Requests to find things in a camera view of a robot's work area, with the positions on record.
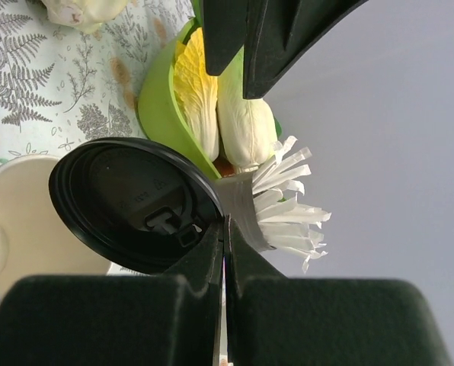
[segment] gray wall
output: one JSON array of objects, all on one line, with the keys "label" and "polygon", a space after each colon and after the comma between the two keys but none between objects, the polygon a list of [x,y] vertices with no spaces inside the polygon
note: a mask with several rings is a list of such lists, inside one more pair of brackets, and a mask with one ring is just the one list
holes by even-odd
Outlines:
[{"label": "gray wall", "polygon": [[333,212],[307,275],[415,283],[454,359],[454,0],[369,0],[267,100],[314,155],[304,199]]}]

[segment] cream colored vegetable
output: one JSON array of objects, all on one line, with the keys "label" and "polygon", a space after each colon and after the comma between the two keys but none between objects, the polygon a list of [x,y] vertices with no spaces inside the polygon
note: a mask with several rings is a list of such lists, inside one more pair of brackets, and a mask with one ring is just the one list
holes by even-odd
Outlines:
[{"label": "cream colored vegetable", "polygon": [[219,156],[218,78],[206,73],[202,28],[193,32],[185,47],[177,44],[175,57],[173,86],[178,105],[193,136],[213,162]]},{"label": "cream colored vegetable", "polygon": [[263,99],[242,97],[244,48],[219,76],[217,111],[225,154],[235,172],[255,170],[273,155],[274,116]]},{"label": "cream colored vegetable", "polygon": [[90,34],[114,19],[129,0],[42,0],[51,22]]}]

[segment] white round object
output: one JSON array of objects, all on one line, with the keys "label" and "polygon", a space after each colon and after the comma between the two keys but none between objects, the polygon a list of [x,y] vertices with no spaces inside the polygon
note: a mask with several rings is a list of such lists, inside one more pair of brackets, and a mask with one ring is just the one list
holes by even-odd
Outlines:
[{"label": "white round object", "polygon": [[24,156],[0,166],[0,296],[29,275],[105,275],[110,262],[78,240],[50,199],[59,158]]}]

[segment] black lid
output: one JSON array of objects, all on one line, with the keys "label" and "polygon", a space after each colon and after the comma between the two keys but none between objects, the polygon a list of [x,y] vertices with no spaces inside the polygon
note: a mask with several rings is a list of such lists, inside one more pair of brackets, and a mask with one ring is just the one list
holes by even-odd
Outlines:
[{"label": "black lid", "polygon": [[210,181],[192,162],[139,138],[80,145],[52,171],[50,196],[84,244],[143,273],[171,267],[223,216]]}]

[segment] tablecloth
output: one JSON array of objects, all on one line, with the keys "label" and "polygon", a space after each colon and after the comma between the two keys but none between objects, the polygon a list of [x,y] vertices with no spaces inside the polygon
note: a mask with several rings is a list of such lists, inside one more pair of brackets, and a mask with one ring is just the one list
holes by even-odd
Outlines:
[{"label": "tablecloth", "polygon": [[0,165],[86,140],[144,136],[137,96],[190,0],[131,0],[94,34],[51,24],[40,0],[0,0]]}]

